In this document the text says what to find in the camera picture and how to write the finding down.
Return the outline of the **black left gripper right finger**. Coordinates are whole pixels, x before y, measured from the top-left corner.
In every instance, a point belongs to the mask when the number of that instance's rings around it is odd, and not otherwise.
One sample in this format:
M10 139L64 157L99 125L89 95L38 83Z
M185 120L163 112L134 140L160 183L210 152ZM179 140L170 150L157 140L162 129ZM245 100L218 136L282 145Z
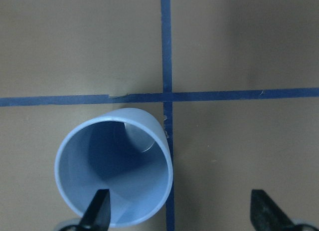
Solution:
M264 190L251 191L250 221L256 231L299 230Z

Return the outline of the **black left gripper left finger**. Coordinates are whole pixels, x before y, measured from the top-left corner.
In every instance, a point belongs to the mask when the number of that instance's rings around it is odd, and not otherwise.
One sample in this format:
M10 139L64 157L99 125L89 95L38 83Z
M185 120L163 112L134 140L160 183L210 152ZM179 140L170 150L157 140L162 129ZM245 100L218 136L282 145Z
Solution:
M78 231L107 231L111 221L109 189L98 190L77 226Z

